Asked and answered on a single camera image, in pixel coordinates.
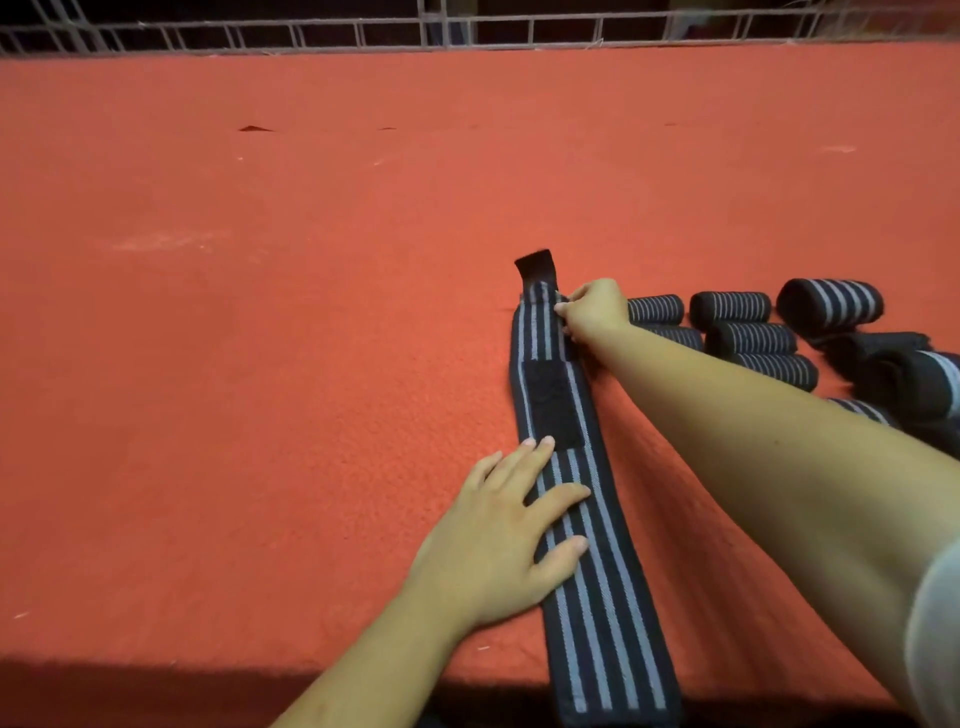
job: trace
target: fabric strap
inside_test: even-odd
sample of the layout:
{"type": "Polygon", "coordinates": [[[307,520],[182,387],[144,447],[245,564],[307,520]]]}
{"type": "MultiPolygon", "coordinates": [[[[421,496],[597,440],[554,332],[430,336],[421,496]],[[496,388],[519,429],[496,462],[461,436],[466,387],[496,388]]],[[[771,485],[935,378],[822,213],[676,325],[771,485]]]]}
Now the fabric strap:
{"type": "Polygon", "coordinates": [[[670,327],[662,326],[660,324],[643,324],[640,328],[645,328],[651,333],[655,333],[657,336],[662,336],[664,339],[670,339],[670,341],[676,341],[678,344],[683,344],[685,347],[695,349],[698,352],[704,350],[704,339],[700,335],[700,331],[696,328],[690,327],[670,327]]]}
{"type": "Polygon", "coordinates": [[[574,576],[544,600],[550,682],[561,722],[677,725],[681,696],[653,598],[636,557],[576,346],[553,306],[563,298],[548,251],[516,262],[523,293],[511,339],[510,381],[519,438],[557,446],[529,496],[576,481],[592,497],[547,530],[537,559],[575,534],[590,548],[574,576]]]}
{"type": "Polygon", "coordinates": [[[717,321],[759,321],[770,318],[770,297],[759,292],[701,291],[690,299],[690,323],[706,331],[717,321]]]}
{"type": "Polygon", "coordinates": [[[847,381],[853,381],[860,365],[875,353],[927,352],[930,350],[930,337],[916,331],[854,331],[829,336],[819,348],[837,374],[847,381]]]}
{"type": "Polygon", "coordinates": [[[641,324],[675,326],[684,319],[684,300],[672,293],[665,296],[627,299],[627,313],[630,315],[630,323],[634,326],[641,324]]]}
{"type": "Polygon", "coordinates": [[[852,412],[854,415],[863,415],[873,420],[875,423],[880,423],[881,425],[888,425],[893,429],[902,429],[900,423],[894,419],[894,416],[887,412],[883,407],[877,407],[869,402],[863,400],[841,400],[836,397],[828,397],[827,401],[831,401],[834,404],[839,404],[841,407],[846,409],[848,412],[852,412]]]}
{"type": "Polygon", "coordinates": [[[883,297],[860,280],[791,279],[777,295],[777,312],[811,339],[876,321],[883,315],[883,297]]]}
{"type": "Polygon", "coordinates": [[[949,352],[878,352],[857,369],[853,391],[903,422],[960,415],[960,355],[949,352]]]}
{"type": "Polygon", "coordinates": [[[735,324],[718,321],[707,330],[706,351],[729,359],[735,353],[793,353],[797,337],[781,324],[735,324]]]}
{"type": "Polygon", "coordinates": [[[741,367],[771,376],[787,384],[812,392],[820,373],[813,362],[802,354],[736,353],[730,361],[741,367]]]}

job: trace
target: carpet surface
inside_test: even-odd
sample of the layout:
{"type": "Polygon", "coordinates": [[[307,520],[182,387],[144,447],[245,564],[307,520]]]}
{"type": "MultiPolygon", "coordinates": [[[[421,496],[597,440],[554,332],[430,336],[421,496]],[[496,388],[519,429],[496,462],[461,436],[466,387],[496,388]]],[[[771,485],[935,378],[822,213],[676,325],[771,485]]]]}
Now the carpet surface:
{"type": "MultiPolygon", "coordinates": [[[[866,280],[867,330],[960,351],[958,64],[0,63],[0,723],[254,725],[330,665],[516,441],[513,260],[538,248],[567,291],[866,280]]],[[[616,383],[593,389],[684,693],[886,704],[616,383]]],[[[540,615],[469,638],[445,680],[542,686],[540,615]]]]}

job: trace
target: hand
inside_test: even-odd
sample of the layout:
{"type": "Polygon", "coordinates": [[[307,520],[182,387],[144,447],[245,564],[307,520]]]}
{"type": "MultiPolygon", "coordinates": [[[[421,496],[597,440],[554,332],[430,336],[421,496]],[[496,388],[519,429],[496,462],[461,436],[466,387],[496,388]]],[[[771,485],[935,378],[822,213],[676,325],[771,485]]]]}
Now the hand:
{"type": "Polygon", "coordinates": [[[598,339],[630,324],[627,299],[613,279],[585,283],[570,294],[569,302],[554,306],[564,319],[564,333],[578,344],[593,347],[598,339]]]}
{"type": "Polygon", "coordinates": [[[497,452],[478,462],[420,547],[404,591],[425,597],[458,638],[539,604],[587,550],[587,539],[573,536],[534,564],[543,532],[590,494],[585,485],[564,483],[523,504],[553,448],[552,437],[538,446],[530,439],[506,457],[497,452]]]}

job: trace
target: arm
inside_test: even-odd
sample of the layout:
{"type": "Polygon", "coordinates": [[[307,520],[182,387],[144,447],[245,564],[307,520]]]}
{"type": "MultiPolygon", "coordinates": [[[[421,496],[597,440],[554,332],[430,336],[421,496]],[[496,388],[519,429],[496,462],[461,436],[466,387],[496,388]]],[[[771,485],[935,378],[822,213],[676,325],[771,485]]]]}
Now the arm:
{"type": "Polygon", "coordinates": [[[960,463],[787,384],[632,327],[609,279],[558,304],[719,505],[904,705],[903,638],[960,538],[960,463]]]}
{"type": "Polygon", "coordinates": [[[589,495],[565,483],[523,499],[553,453],[553,438],[477,463],[414,560],[400,594],[347,653],[280,716],[275,728],[408,728],[457,643],[522,612],[565,582],[587,540],[575,536],[538,563],[543,532],[589,495]]]}

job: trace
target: metal railing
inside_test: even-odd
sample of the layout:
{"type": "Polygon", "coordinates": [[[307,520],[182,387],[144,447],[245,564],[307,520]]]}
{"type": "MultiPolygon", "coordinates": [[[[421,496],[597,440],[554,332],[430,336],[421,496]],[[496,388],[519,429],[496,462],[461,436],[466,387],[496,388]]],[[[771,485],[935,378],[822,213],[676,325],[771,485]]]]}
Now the metal railing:
{"type": "Polygon", "coordinates": [[[438,12],[418,2],[410,17],[264,20],[190,20],[92,23],[79,0],[31,0],[42,23],[0,26],[0,55],[110,56],[138,53],[197,55],[363,53],[462,49],[599,48],[716,43],[917,40],[960,36],[960,7],[901,5],[857,7],[825,2],[776,9],[686,9],[658,12],[575,12],[453,16],[441,0],[438,12]],[[762,21],[776,19],[774,33],[762,21]],[[624,23],[645,23],[624,33],[624,23]],[[541,34],[551,23],[574,28],[574,37],[541,34]],[[715,35],[688,37],[691,27],[715,35]],[[489,40],[485,31],[510,26],[489,40]]]}

